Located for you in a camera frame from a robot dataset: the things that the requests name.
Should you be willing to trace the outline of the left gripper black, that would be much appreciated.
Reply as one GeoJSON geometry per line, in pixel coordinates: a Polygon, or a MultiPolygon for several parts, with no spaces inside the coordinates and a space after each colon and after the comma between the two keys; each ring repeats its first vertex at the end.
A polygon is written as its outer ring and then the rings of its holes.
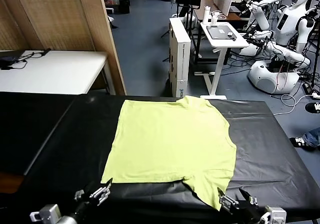
{"type": "Polygon", "coordinates": [[[77,190],[74,194],[74,200],[79,202],[75,211],[71,213],[71,217],[75,221],[83,221],[86,215],[95,207],[100,206],[110,195],[112,178],[109,179],[102,187],[90,194],[89,199],[85,200],[86,193],[84,189],[77,190]]]}

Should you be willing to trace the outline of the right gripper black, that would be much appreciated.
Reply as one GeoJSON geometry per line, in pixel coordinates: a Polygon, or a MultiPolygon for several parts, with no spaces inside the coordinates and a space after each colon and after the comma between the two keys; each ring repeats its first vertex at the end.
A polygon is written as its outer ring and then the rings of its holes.
{"type": "Polygon", "coordinates": [[[227,196],[219,187],[217,188],[221,207],[232,213],[237,222],[261,222],[261,213],[258,212],[258,198],[252,196],[243,188],[239,188],[245,200],[234,200],[227,196]]]}

